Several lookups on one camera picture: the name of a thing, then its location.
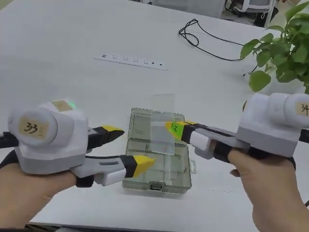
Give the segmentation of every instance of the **plastic storage box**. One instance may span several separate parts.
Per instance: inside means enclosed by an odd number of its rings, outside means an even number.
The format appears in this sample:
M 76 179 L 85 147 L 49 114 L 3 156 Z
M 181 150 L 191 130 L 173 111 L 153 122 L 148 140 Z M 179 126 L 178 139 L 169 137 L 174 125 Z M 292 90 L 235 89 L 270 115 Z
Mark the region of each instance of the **plastic storage box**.
M 184 121 L 184 116 L 174 114 L 174 120 Z M 171 156 L 151 151 L 150 142 L 151 111 L 133 108 L 131 111 L 126 155 L 143 154 L 156 159 L 156 161 L 153 167 L 140 176 L 123 180 L 122 186 L 127 189 L 186 193 L 191 188 L 187 144 L 175 139 L 174 155 Z

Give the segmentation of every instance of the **black cable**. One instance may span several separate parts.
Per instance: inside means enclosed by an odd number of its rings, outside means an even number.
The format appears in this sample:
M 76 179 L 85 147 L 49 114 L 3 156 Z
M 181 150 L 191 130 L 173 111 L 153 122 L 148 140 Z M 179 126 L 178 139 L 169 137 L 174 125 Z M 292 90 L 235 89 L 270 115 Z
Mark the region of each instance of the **black cable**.
M 200 47 L 198 46 L 198 45 L 199 45 L 199 39 L 198 39 L 195 35 L 193 35 L 193 34 L 191 34 L 191 33 L 188 33 L 188 32 L 186 31 L 186 29 L 187 29 L 189 26 L 192 26 L 192 25 L 194 25 L 194 24 L 197 24 L 197 25 L 199 26 L 199 28 L 200 28 L 203 32 L 205 32 L 206 34 L 208 34 L 208 35 L 210 35 L 210 36 L 212 36 L 212 37 L 214 37 L 214 38 L 216 38 L 216 39 L 218 39 L 218 40 L 221 40 L 221 41 L 224 41 L 224 42 L 228 42 L 228 43 L 232 43 L 232 44 L 236 44 L 236 45 L 239 45 L 239 46 L 243 46 L 243 44 L 240 44 L 240 43 L 237 43 L 237 42 L 233 42 L 233 41 L 229 41 L 229 40 L 225 40 L 225 39 L 222 39 L 222 38 L 219 38 L 219 37 L 217 37 L 217 36 L 214 36 L 214 35 L 210 34 L 209 32 L 205 31 L 205 30 L 201 27 L 201 25 L 198 23 L 198 21 L 197 21 L 195 18 L 192 19 L 190 22 L 188 22 L 183 28 L 181 28 L 181 29 L 178 31 L 178 34 L 181 35 L 183 38 L 185 38 L 185 39 L 187 40 L 187 42 L 188 42 L 191 46 L 196 47 L 197 49 L 199 49 L 199 50 L 201 50 L 201 51 L 203 51 L 203 52 L 205 52 L 205 53 L 207 53 L 207 54 L 209 54 L 209 55 L 211 55 L 211 56 L 213 56 L 213 57 L 216 57 L 216 58 L 218 58 L 218 59 L 227 60 L 227 61 L 241 61 L 241 60 L 242 60 L 242 59 L 227 59 L 227 58 L 223 58 L 223 57 L 217 56 L 217 55 L 215 55 L 215 54 L 213 54 L 213 53 L 210 53 L 210 52 L 208 52 L 208 51 L 206 51 L 206 50 L 200 48 Z M 194 44 L 191 40 L 189 40 L 189 39 L 187 38 L 188 35 L 194 37 L 194 38 L 197 40 L 197 43 Z

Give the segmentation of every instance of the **green led light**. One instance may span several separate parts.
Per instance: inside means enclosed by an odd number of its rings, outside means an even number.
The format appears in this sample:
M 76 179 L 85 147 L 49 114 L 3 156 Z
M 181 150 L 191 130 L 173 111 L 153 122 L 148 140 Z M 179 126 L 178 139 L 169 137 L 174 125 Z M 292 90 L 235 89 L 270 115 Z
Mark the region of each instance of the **green led light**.
M 70 107 L 72 107 L 73 109 L 76 108 L 76 105 L 75 105 L 73 102 L 67 101 L 67 103 L 68 103 L 68 104 L 70 105 Z

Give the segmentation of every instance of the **handwritten number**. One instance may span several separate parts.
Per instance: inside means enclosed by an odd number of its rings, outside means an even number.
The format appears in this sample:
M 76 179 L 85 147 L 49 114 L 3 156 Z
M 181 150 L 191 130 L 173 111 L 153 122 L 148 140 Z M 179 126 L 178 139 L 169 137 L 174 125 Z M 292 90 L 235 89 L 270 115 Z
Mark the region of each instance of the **handwritten number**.
M 26 126 L 26 129 L 24 129 L 24 131 L 29 131 L 29 130 L 31 130 L 32 129 L 32 124 L 31 123 L 29 123 L 29 122 L 27 122 L 27 126 Z
M 177 132 L 178 126 L 174 125 L 174 131 Z
M 309 111 L 309 107 L 308 105 L 306 104 L 301 104 L 301 108 L 302 108 L 302 111 L 301 112 L 304 112 L 306 111 L 306 116 L 308 116 L 308 111 Z
M 29 134 L 33 134 L 35 132 L 38 131 L 38 125 L 37 124 L 31 124 L 29 122 L 27 122 L 27 126 L 26 128 L 24 129 L 25 132 L 28 132 L 29 131 Z

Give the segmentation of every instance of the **chair leg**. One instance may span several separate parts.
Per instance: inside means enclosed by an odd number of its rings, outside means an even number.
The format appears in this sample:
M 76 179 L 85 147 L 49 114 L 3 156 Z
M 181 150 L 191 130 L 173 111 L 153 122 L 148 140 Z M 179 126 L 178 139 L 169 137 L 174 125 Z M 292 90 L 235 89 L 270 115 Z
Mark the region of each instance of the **chair leg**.
M 269 23 L 271 21 L 272 13 L 273 13 L 274 8 L 275 8 L 275 4 L 276 4 L 276 1 L 273 0 L 273 3 L 270 6 L 270 9 L 269 9 L 268 14 L 267 14 L 267 18 L 266 18 L 265 25 L 264 25 L 265 28 L 268 28 L 268 26 L 269 26 Z

